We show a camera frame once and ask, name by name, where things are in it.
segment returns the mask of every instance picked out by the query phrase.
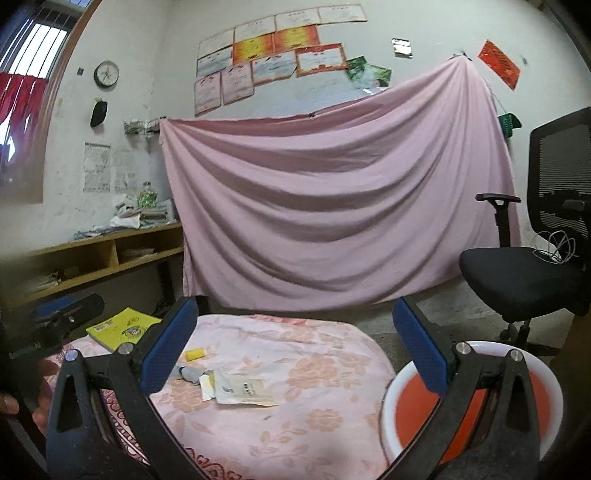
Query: black office chair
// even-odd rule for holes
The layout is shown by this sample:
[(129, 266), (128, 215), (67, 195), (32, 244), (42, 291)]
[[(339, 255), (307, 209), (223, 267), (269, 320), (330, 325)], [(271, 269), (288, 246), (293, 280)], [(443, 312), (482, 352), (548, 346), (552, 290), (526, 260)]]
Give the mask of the black office chair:
[[(564, 230), (576, 240), (575, 257), (565, 264), (545, 262), (532, 248), (511, 247), (508, 207), (521, 199), (479, 194), (496, 210), (500, 246), (462, 252), (460, 269), (468, 285), (508, 328), (501, 341), (536, 356), (559, 349), (529, 343), (530, 320), (567, 309), (584, 315), (591, 302), (591, 108), (535, 129), (530, 137), (527, 208), (536, 233)], [(524, 322), (517, 332), (515, 322)]]

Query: metal bolt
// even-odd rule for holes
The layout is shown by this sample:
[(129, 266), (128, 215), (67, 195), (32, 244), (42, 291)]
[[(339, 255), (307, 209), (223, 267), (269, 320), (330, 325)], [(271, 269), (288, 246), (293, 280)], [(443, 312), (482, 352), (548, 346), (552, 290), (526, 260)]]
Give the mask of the metal bolt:
[(523, 353), (521, 353), (519, 350), (512, 350), (511, 351), (511, 358), (515, 362), (521, 362), (523, 360)]
[(73, 362), (78, 358), (78, 350), (69, 350), (66, 352), (66, 360), (69, 362)]
[(119, 345), (117, 351), (121, 355), (129, 355), (131, 352), (134, 351), (134, 344), (129, 342), (122, 343), (121, 345)]
[(456, 350), (462, 355), (467, 355), (472, 351), (472, 348), (466, 342), (460, 342), (456, 345)]

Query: red curtain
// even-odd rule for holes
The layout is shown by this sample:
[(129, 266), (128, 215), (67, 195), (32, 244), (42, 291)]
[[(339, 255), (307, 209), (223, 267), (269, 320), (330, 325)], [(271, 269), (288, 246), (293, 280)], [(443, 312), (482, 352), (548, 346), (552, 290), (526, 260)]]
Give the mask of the red curtain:
[(10, 115), (7, 138), (19, 158), (30, 149), (46, 86), (47, 79), (0, 73), (0, 124)]

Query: floral bedspread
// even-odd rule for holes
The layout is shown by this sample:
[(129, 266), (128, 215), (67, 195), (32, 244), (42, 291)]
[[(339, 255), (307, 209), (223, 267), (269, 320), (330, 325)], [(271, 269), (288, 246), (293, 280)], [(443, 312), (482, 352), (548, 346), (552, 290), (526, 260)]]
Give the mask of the floral bedspread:
[[(85, 337), (84, 356), (107, 351)], [(387, 467), (379, 415), (394, 370), (358, 328), (338, 322), (205, 315), (186, 349), (191, 366), (264, 380), (276, 407), (219, 406), (201, 388), (168, 381), (151, 400), (189, 455), (219, 480), (374, 480)], [(106, 403), (128, 452), (146, 462), (113, 392)]]

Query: human hand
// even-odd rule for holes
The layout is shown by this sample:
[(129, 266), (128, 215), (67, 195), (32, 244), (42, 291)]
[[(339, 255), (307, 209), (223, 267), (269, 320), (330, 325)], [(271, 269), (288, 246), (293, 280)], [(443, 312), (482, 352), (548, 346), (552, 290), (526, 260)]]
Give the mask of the human hand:
[[(41, 385), (39, 386), (39, 396), (37, 397), (37, 409), (33, 412), (33, 421), (41, 432), (47, 431), (47, 419), (49, 418), (49, 406), (51, 404), (51, 397), (53, 392), (47, 380), (44, 377), (48, 375), (55, 375), (59, 367), (51, 360), (41, 360), (37, 364), (39, 373), (41, 374)], [(7, 415), (16, 415), (18, 413), (18, 402), (10, 395), (0, 394), (0, 412)]]

